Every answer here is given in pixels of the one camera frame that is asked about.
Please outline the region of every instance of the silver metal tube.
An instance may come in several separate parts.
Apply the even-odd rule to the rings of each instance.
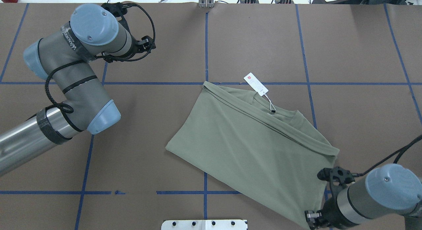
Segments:
[[[47,111],[48,120],[64,137],[78,134],[63,118],[57,108]],[[21,166],[56,146],[40,130],[36,117],[0,134],[0,176]]]

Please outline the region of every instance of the folded cloth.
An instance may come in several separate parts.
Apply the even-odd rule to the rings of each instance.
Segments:
[[[298,110],[209,82],[166,149],[305,229],[327,183],[317,173],[339,153]]]

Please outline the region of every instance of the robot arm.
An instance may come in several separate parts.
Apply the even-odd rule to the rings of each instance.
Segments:
[[[154,39],[146,36],[137,41],[129,32],[123,14],[134,5],[83,4],[58,32],[25,50],[27,66],[43,80],[53,78],[66,100],[59,104],[52,100],[53,106],[0,134],[0,176],[81,131],[98,134],[120,120],[119,110],[88,63],[97,58],[128,61],[136,53],[148,54],[155,48]],[[123,25],[115,16],[122,17]],[[46,92],[49,96],[48,83]]]
[[[386,164],[354,183],[357,176],[341,167],[318,173],[319,179],[330,182],[332,197],[322,210],[305,212],[311,230],[348,229],[387,214],[403,215],[406,230],[422,229],[422,184],[413,172],[399,164]]]

